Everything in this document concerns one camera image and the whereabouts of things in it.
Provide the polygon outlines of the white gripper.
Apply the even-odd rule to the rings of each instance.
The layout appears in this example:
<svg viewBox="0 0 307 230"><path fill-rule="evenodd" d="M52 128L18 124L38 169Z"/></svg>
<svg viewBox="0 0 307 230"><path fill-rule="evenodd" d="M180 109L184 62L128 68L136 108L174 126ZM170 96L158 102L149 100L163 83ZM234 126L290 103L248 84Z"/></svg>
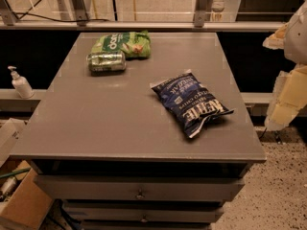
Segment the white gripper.
<svg viewBox="0 0 307 230"><path fill-rule="evenodd" d="M307 64L307 1L262 46L284 49L285 58L297 63L290 73L279 73L272 91L265 127L268 131L278 131L287 127L307 105L307 65L304 65Z"/></svg>

